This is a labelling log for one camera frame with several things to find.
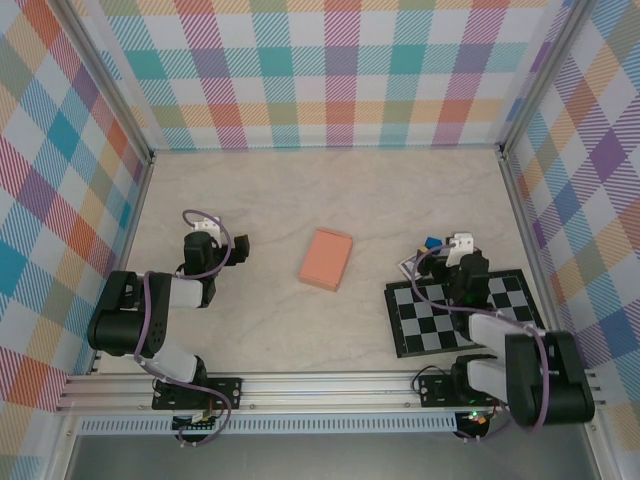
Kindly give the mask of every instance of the pink sponge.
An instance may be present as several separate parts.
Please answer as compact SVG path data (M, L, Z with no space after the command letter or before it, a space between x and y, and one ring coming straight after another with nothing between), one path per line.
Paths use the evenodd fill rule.
M300 281L336 292L352 246L349 235L318 228L300 269Z

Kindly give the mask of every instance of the chessboard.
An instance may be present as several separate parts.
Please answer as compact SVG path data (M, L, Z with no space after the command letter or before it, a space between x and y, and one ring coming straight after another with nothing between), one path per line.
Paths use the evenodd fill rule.
M487 300L491 305L508 317L544 328L522 270L490 272L489 276ZM416 284L425 298L441 305L449 303L448 285L435 284L432 278ZM453 329L446 310L421 301L411 282L387 284L385 299L398 358L478 348Z

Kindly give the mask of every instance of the cable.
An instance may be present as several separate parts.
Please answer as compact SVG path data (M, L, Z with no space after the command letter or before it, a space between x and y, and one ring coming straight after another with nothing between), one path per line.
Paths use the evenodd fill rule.
M416 373L416 376L413 377L413 380L411 380L411 388L416 393L416 395L420 395L420 392L418 392L418 390L416 390L416 380L418 379L418 377L420 376L420 374L422 372L424 372L425 370L428 370L429 368L435 368L440 373L442 373L444 376L449 376L449 374L447 372L445 372L444 370L442 370L440 367L436 367L435 365L427 365L422 370L420 370L418 373Z
M538 419L536 420L536 423L533 425L533 427L530 430L530 433L535 433L538 430L540 430L540 428L542 428L542 425L544 425L544 422L547 418L547 412L549 411L549 359L547 358L547 353L544 348L544 343L542 342L542 339L540 338L540 335L538 334L536 329L529 325L521 325L520 323L513 320L512 318L509 318L506 315L503 315L497 311L491 312L489 310L481 310L479 308L441 305L439 303L432 302L431 300L425 298L425 296L422 295L422 293L420 293L420 290L418 290L418 285L416 284L416 272L418 270L418 265L420 265L420 263L432 253L440 250L449 249L452 247L453 245L438 245L436 247L430 248L429 250L421 254L416 259L415 263L413 264L413 269L411 270L411 287L415 292L415 294L418 296L418 298L423 302L425 302L427 305L430 305L431 307L439 308L441 310L448 310L450 312L480 313L482 315L489 315L491 317L497 318L498 320L502 320L503 322L509 323L511 325L515 325L518 328L523 329L525 332L529 333L533 337L538 347L538 351L540 352L540 362L542 363L542 404L540 406L540 413L538 414ZM494 432L491 436L494 436L498 432L501 432L502 430L504 430L504 428Z
M229 234L229 231L224 227L224 225L222 225L222 223L220 223L220 221L216 220L214 217L212 217L211 215L201 212L199 210L185 210L184 212L182 212L182 218L183 220L187 223L187 225L193 227L194 224L192 222L189 221L187 215L189 214L195 214L195 215L201 215L209 220L211 220L213 223L215 223L216 225L218 225L218 227L220 227L220 231L224 234L224 236L227 239L227 251L225 252L224 258L222 259L222 261L220 262L220 264L218 264L215 268L213 268L212 270L209 270L208 272L204 272L204 273L199 273L197 275L180 275L180 274L175 274L173 275L174 278L182 278L185 280L199 280L201 278L205 278L211 275L216 275L218 272L220 272L220 270L222 270L222 268L224 267L224 265L227 263L227 261L229 260L229 257L231 256L231 235ZM144 304L145 304L145 311L144 311L144 322L142 324L142 330L140 332L140 339L138 340L138 344L136 345L136 349L133 353L133 359L135 360L135 362L140 365L140 367L142 367L142 369L149 373L150 375L153 375L154 377L158 378L160 381L165 382L165 383L171 383L173 385L177 385L179 387L183 387L183 388L188 388L190 390L195 390L198 392L203 392L203 393L207 393L209 395L213 395L214 397L218 397L220 400L222 400L224 402L224 405L226 407L226 411L227 411L227 415L225 416L224 421L222 422L222 425L220 425L218 427L217 430L215 430L214 432L210 433L209 435L207 435L204 439L200 440L199 442L187 442L183 437L182 437L182 432L185 429L185 427L181 427L178 430L178 439L181 441L181 446L184 445L189 445L192 447L200 447L202 445L206 445L207 443L211 442L212 440L214 440L216 437L218 437L218 435L220 435L220 433L222 432L222 430L224 430L227 425L229 424L229 420L231 419L231 402L229 401L229 398L227 398L226 395L224 395L221 392L218 392L217 390L213 390L211 388L207 388L207 387L201 387L199 385L193 385L191 383L186 383L186 382L182 382L180 380L176 380L174 378L168 377L166 375L164 375L161 372L158 372L157 370L149 367L145 361L144 358L140 356L140 353L142 352L142 347L144 346L144 342L147 338L147 334L149 333L149 325L151 323L151 288L149 287L149 275L152 272L146 272L144 274L144 277L142 278L142 286L143 286L143 291L144 291Z

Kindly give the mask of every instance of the marble surface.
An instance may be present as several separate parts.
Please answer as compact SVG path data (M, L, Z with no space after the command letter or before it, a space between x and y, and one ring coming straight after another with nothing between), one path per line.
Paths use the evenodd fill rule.
M219 275L209 308L170 312L169 335L209 371L448 368L457 354L396 358L383 295L427 235L472 232L492 269L522 268L535 294L491 149L161 154L129 269L182 263L185 208L220 215L251 242L248 261ZM337 293L297 278L317 227L354 238ZM100 363L104 373L136 369Z

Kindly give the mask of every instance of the plaid wallpaper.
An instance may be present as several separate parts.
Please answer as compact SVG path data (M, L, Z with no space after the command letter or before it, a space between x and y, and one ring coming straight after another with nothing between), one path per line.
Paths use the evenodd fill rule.
M509 129L511 128L511 125L513 125L513 120L516 118L516 115L520 111L522 102L524 102L525 98L527 98L527 95L529 95L529 92L531 91L531 87L533 86L536 79L538 78L538 73L540 72L540 68L544 64L544 61L546 60L547 55L551 51L551 46L554 44L554 42L558 38L558 35L562 31L562 27L564 26L567 18L569 17L569 13L571 13L571 9L575 4L575 2L576 0L562 1L562 6L560 7L560 10L558 11L556 18L554 19L553 24L551 25L551 28L549 29L549 32L547 33L547 36L545 37L544 42L542 43L542 47L540 47L540 50L536 55L536 59L531 64L531 68L527 73L527 77L525 81L520 87L520 91L518 92L518 97L516 98L515 102L513 102L513 105L511 106L511 110L509 110L509 115L507 115L507 119L504 122L504 125L502 125L502 129L500 130L500 134L498 135L497 143L503 143L505 140L505 137L509 133Z
M640 1L601 0L513 167L565 326L640 474Z
M45 0L0 1L0 478L32 478L142 161Z
M493 144L561 3L74 0L171 149Z

